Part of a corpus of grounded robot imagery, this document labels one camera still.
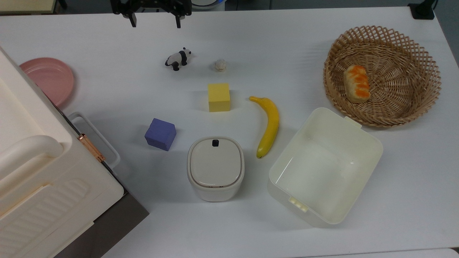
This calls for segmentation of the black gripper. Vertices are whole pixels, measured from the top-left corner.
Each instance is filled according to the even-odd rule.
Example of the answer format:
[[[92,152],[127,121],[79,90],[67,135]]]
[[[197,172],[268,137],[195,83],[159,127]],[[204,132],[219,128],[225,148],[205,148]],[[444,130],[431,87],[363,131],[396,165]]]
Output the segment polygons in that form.
[[[172,13],[175,16],[177,28],[181,28],[182,16],[190,16],[192,14],[190,0],[111,0],[110,6],[114,14],[128,17],[133,28],[137,26],[135,12],[141,8],[162,9],[166,13]]]

